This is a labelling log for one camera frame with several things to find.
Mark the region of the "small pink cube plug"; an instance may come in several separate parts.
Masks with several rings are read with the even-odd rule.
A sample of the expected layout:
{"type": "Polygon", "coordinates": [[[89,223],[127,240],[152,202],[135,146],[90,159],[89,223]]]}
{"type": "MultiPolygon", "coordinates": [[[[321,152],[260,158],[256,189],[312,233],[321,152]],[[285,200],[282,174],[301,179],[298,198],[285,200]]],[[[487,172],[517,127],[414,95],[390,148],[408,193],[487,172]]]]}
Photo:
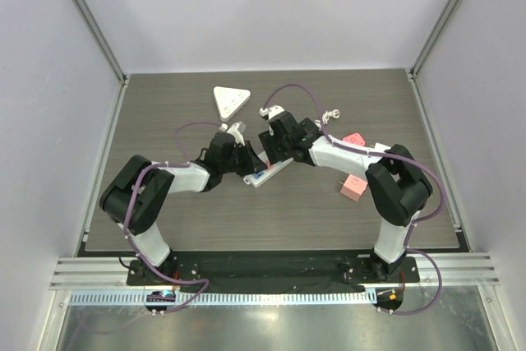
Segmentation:
{"type": "Polygon", "coordinates": [[[352,134],[347,135],[342,139],[342,141],[347,142],[349,144],[358,145],[358,146],[365,146],[366,142],[362,135],[358,132],[354,132],[352,134]]]}

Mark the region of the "white triangular socket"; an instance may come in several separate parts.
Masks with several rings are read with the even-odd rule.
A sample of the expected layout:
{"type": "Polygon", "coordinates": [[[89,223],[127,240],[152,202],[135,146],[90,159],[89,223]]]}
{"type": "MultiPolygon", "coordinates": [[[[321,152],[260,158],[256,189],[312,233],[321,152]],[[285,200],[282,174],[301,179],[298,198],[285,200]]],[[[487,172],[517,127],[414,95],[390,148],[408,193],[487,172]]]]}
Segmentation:
{"type": "Polygon", "coordinates": [[[251,91],[238,88],[216,86],[213,89],[219,118],[223,122],[230,120],[251,98],[251,91]]]}

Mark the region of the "white charger plug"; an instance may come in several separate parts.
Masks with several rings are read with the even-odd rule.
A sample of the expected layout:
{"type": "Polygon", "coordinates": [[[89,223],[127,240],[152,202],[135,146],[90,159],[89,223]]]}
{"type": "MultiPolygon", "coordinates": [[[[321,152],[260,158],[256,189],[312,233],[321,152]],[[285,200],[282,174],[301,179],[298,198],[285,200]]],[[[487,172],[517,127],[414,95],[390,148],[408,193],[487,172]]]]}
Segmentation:
{"type": "Polygon", "coordinates": [[[381,144],[381,143],[378,143],[378,142],[373,147],[374,151],[379,151],[379,152],[386,152],[389,149],[390,149],[390,146],[384,145],[384,144],[381,144]]]}

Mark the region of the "white power strip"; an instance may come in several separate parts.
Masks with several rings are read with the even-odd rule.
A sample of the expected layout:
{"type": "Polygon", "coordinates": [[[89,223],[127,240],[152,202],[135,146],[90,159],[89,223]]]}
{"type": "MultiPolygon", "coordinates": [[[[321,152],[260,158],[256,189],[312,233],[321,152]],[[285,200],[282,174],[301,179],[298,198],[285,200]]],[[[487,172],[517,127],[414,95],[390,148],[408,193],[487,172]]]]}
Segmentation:
{"type": "Polygon", "coordinates": [[[274,177],[280,171],[285,169],[292,162],[292,159],[287,159],[285,161],[280,161],[276,164],[271,164],[268,169],[262,170],[258,173],[247,175],[242,180],[248,186],[252,186],[254,188],[261,187],[264,183],[268,182],[272,177],[274,177]]]}

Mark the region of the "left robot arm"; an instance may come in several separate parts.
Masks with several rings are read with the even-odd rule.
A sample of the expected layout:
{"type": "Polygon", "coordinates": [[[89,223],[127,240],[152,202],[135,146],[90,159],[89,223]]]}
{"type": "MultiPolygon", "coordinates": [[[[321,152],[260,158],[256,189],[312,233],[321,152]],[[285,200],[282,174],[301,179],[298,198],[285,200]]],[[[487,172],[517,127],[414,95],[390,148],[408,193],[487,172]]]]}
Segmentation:
{"type": "Polygon", "coordinates": [[[266,169],[250,141],[217,132],[198,157],[185,164],[132,156],[102,193],[99,208],[121,228],[145,266],[147,277],[163,285],[175,271],[172,249],[157,225],[166,197],[179,192],[209,192],[226,174],[242,178],[266,169]]]}

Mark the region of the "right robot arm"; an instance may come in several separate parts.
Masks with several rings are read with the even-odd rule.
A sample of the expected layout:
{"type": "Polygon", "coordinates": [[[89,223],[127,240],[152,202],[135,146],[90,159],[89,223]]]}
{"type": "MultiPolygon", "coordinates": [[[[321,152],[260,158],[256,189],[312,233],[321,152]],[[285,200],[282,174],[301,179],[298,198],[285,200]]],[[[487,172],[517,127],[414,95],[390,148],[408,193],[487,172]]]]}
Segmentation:
{"type": "Polygon", "coordinates": [[[313,167],[335,169],[367,182],[381,217],[369,266],[379,281],[392,280],[400,272],[407,254],[412,222],[433,193],[427,177],[406,147],[393,145],[378,150],[350,144],[324,135],[310,118],[297,121],[280,106],[261,109],[260,116],[269,125],[269,130],[260,133],[259,138],[272,164],[293,159],[313,167]]]}

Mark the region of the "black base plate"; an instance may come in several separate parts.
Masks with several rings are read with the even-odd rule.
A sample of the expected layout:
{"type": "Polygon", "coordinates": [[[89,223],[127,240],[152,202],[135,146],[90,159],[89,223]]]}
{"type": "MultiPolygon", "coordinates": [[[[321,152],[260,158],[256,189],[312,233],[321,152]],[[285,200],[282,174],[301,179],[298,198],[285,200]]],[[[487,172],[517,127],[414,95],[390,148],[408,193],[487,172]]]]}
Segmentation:
{"type": "Polygon", "coordinates": [[[370,250],[297,250],[170,252],[150,268],[136,258],[129,264],[129,285],[157,285],[164,277],[181,281],[207,279],[218,292],[252,293],[258,286],[292,287],[299,280],[313,285],[416,284],[416,260],[406,254],[394,264],[382,264],[370,250]]]}

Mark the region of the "right aluminium frame post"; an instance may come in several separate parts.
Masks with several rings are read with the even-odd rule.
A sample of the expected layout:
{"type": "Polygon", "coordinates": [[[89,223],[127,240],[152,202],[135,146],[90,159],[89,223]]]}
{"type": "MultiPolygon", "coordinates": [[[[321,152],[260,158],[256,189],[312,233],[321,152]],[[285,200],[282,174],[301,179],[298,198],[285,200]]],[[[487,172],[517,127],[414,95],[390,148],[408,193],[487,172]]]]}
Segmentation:
{"type": "Polygon", "coordinates": [[[437,18],[434,26],[431,29],[430,34],[427,36],[427,39],[419,52],[415,63],[406,70],[409,80],[415,80],[419,73],[424,68],[424,65],[431,55],[433,49],[436,47],[439,38],[444,34],[450,20],[453,18],[456,13],[459,5],[463,0],[447,0],[441,14],[437,18]]]}

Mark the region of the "aluminium frame post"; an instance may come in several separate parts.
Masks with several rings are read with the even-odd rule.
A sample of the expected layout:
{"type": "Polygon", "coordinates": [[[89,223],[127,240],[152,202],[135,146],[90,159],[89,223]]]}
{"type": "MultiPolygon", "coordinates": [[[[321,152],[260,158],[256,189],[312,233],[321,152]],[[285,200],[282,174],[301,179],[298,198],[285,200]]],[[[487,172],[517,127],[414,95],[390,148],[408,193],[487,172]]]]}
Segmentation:
{"type": "Polygon", "coordinates": [[[424,68],[424,65],[431,55],[433,49],[436,47],[439,38],[444,34],[450,20],[453,18],[456,13],[459,5],[463,0],[447,0],[441,14],[437,18],[434,26],[431,29],[430,34],[427,36],[427,39],[419,52],[415,63],[406,70],[409,80],[415,80],[419,73],[424,68]]]}
{"type": "Polygon", "coordinates": [[[125,85],[127,82],[127,74],[122,69],[119,61],[114,55],[113,50],[110,48],[108,41],[106,40],[104,33],[99,27],[97,20],[93,12],[90,10],[86,0],[72,0],[72,3],[78,11],[81,19],[84,21],[86,28],[90,32],[95,43],[99,47],[100,52],[103,54],[105,60],[113,71],[113,74],[117,77],[120,85],[125,85]]]}

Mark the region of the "aluminium front rail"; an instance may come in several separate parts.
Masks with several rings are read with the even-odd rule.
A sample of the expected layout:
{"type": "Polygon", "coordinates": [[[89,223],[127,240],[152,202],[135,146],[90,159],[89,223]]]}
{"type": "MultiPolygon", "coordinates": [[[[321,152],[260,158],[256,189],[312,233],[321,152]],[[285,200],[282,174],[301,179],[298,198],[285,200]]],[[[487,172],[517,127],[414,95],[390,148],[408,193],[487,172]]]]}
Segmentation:
{"type": "MultiPolygon", "coordinates": [[[[496,286],[496,269],[486,252],[439,252],[430,257],[440,269],[444,286],[496,286]]],[[[61,258],[51,289],[122,289],[127,270],[116,257],[61,258]]]]}

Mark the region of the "left aluminium frame post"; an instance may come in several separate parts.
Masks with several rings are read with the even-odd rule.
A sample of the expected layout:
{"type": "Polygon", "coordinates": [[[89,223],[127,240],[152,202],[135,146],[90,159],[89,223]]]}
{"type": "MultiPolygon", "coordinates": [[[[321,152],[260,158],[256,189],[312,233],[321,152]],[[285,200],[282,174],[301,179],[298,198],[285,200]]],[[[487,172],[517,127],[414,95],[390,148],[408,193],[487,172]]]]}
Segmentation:
{"type": "Polygon", "coordinates": [[[105,60],[113,71],[113,74],[117,77],[120,85],[125,85],[127,82],[127,74],[122,69],[119,61],[114,55],[113,50],[110,48],[108,41],[106,40],[104,33],[99,27],[97,20],[93,12],[90,10],[86,0],[72,0],[72,3],[78,11],[81,19],[84,21],[86,28],[90,32],[95,43],[99,47],[100,52],[103,54],[105,60]]]}

